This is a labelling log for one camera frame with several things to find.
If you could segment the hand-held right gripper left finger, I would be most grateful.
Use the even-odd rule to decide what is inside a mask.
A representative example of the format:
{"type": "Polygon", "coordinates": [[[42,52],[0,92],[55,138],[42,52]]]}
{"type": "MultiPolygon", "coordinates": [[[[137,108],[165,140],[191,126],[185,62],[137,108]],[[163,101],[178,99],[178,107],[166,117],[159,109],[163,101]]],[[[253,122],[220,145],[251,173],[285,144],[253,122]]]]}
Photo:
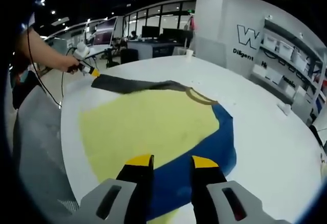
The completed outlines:
{"type": "Polygon", "coordinates": [[[146,223],[154,177],[154,156],[128,160],[116,179],[88,193],[76,212],[76,223],[146,223]]]}

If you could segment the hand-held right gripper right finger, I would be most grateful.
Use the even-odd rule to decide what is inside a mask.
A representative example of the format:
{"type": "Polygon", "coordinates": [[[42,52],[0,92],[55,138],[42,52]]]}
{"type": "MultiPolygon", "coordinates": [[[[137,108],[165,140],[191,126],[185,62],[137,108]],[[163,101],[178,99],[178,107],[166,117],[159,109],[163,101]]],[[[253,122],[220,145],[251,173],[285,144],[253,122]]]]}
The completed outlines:
{"type": "Polygon", "coordinates": [[[211,159],[192,156],[191,203],[197,223],[264,223],[262,202],[236,181],[228,181],[211,159]]]}

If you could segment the person's left hand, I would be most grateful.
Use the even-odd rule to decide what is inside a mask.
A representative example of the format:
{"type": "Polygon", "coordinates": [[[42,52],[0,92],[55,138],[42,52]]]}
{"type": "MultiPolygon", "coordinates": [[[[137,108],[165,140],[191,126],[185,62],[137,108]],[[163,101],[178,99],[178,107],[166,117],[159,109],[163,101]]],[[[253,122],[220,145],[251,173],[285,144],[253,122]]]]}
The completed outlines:
{"type": "Polygon", "coordinates": [[[77,72],[79,61],[73,56],[61,56],[55,59],[54,68],[62,72],[74,74],[77,72]]]}

